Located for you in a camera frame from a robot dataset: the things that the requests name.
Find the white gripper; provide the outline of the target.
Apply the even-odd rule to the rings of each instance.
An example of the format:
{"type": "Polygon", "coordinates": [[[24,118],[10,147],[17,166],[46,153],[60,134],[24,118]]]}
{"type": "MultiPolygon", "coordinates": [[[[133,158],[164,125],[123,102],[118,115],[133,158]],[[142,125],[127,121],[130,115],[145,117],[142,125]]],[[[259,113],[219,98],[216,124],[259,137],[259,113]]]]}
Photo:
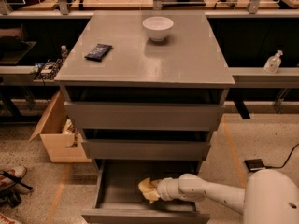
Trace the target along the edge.
{"type": "Polygon", "coordinates": [[[149,202],[154,203],[160,198],[164,201],[172,201],[181,197],[181,191],[178,186],[178,179],[165,178],[150,181],[153,187],[157,187],[157,193],[149,195],[149,202]]]}

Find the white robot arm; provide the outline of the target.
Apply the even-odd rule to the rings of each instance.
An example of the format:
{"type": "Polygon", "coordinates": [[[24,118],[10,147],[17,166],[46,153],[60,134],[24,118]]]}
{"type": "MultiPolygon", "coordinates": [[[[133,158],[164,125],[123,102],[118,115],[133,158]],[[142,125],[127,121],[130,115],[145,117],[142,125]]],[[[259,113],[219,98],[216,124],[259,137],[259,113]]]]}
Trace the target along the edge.
{"type": "Polygon", "coordinates": [[[205,181],[196,175],[147,180],[151,202],[208,198],[243,215],[243,224],[299,224],[299,188],[286,175],[263,169],[244,189],[205,181]]]}

